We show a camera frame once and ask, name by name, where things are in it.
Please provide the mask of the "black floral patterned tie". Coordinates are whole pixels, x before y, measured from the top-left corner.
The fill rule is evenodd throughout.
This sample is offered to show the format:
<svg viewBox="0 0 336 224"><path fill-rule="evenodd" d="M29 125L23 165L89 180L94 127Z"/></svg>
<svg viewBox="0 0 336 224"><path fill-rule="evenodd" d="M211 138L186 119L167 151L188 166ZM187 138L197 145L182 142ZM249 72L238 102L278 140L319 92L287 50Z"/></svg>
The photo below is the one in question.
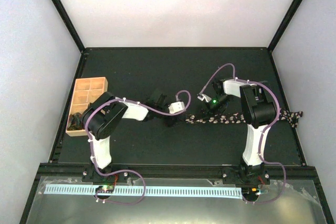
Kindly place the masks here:
<svg viewBox="0 0 336 224"><path fill-rule="evenodd" d="M303 111L291 112L281 108L278 121L287 121L292 128L296 128L302 117ZM204 117L189 114L184 121L189 124L246 124L242 112L205 115Z"/></svg>

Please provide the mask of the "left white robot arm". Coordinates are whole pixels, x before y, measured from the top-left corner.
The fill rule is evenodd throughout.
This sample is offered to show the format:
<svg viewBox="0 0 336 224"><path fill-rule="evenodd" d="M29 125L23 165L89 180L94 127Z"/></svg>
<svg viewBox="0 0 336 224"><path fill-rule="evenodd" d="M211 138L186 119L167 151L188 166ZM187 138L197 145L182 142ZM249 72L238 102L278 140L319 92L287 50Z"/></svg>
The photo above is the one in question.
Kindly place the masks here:
<svg viewBox="0 0 336 224"><path fill-rule="evenodd" d="M166 95L157 93L142 103L126 98L115 97L111 92L104 92L91 103L81 116L91 150L91 161L97 166L94 175L102 182L108 181L113 174L109 166L112 163L110 154L110 136L123 119L145 122L154 117L171 122L176 116L184 113L189 106L179 100L166 102Z"/></svg>

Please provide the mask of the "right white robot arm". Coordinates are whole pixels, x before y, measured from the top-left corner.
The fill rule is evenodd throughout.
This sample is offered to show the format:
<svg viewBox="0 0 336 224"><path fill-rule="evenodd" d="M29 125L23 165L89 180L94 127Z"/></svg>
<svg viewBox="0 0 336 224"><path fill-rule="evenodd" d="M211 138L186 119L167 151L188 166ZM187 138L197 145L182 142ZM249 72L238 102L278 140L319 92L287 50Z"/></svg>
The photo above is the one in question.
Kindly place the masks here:
<svg viewBox="0 0 336 224"><path fill-rule="evenodd" d="M206 102L211 111L218 109L229 96L240 98L242 114L247 123L247 139L238 176L243 183L250 184L264 171L265 144L270 128L279 119L279 102L267 81L222 79L212 82L212 87L217 98L211 99L200 93L201 100Z"/></svg>

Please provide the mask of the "wooden compartment box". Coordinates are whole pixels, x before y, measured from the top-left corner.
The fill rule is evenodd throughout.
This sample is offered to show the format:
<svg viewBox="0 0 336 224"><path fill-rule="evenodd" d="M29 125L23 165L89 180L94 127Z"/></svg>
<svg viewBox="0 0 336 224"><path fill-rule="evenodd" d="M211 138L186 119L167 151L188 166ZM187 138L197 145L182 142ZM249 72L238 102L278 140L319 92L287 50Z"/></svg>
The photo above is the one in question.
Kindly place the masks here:
<svg viewBox="0 0 336 224"><path fill-rule="evenodd" d="M65 133L71 137L85 136L83 128L79 130L69 130L70 118L76 114L83 114L88 106L95 102L108 89L108 81L106 77L79 78L75 80L72 93L70 110L68 115L68 123Z"/></svg>

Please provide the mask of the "dark rolled tie in box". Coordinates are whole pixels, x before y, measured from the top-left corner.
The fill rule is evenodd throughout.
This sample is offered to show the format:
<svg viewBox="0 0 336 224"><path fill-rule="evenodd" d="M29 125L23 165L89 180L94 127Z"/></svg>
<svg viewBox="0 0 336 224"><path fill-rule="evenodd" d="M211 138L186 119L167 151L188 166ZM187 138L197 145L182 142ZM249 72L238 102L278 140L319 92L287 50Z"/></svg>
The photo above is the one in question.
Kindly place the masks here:
<svg viewBox="0 0 336 224"><path fill-rule="evenodd" d="M68 131L83 130L83 121L81 113L77 112L69 116L67 123L67 130Z"/></svg>

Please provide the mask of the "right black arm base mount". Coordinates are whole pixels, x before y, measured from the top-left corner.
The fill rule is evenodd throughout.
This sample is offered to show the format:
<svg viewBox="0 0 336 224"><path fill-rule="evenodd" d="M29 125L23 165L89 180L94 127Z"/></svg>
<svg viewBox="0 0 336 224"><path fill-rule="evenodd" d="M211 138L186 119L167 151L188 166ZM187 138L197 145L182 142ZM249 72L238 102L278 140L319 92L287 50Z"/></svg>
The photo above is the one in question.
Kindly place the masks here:
<svg viewBox="0 0 336 224"><path fill-rule="evenodd" d="M269 185L263 166L225 166L222 169L222 179L227 184L235 185Z"/></svg>

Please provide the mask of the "right black frame post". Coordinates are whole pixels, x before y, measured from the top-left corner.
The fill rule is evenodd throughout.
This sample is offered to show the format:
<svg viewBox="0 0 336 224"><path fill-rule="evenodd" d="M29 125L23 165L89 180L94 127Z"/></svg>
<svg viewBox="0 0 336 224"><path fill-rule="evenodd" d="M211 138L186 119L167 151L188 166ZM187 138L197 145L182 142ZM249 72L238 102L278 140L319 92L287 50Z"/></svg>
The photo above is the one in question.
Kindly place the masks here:
<svg viewBox="0 0 336 224"><path fill-rule="evenodd" d="M291 20L293 19L295 13L299 9L303 0L292 0L288 10L286 11L279 27L277 28L270 44L267 47L269 52L273 52L276 46L278 45L280 39L282 38L283 34L285 33L287 27L289 26Z"/></svg>

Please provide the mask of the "black frame post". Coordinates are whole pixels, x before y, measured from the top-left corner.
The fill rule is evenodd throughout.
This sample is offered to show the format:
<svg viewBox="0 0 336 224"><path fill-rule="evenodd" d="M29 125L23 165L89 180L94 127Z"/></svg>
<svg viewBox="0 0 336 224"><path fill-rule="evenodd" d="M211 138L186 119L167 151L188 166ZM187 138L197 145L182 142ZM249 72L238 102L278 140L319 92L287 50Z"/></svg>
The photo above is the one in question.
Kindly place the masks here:
<svg viewBox="0 0 336 224"><path fill-rule="evenodd" d="M61 0L51 0L55 9L57 10L60 18L62 19L63 23L65 24L69 34L71 35L73 41L75 42L77 48L80 52L83 52L85 50L85 46L80 39L79 34L77 33L63 3Z"/></svg>
<svg viewBox="0 0 336 224"><path fill-rule="evenodd" d="M299 9L303 0L292 0L288 10L286 11L279 27L277 28L270 44L267 47L269 52L273 52L276 46L278 45L280 39L282 38L283 34L285 33L287 27L289 26L291 20L293 19L295 13Z"/></svg>

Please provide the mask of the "left black frame post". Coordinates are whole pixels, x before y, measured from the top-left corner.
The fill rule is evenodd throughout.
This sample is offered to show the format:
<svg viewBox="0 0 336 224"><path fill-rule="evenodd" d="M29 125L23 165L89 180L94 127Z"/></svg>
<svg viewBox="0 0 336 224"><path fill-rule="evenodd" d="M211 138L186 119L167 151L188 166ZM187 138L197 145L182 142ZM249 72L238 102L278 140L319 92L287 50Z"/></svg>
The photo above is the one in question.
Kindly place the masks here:
<svg viewBox="0 0 336 224"><path fill-rule="evenodd" d="M63 23L65 24L69 34L71 35L73 41L75 42L77 48L80 52L83 52L85 50L85 46L80 39L79 34L77 33L63 3L61 0L51 0L55 9L57 10L60 18L62 19Z"/></svg>

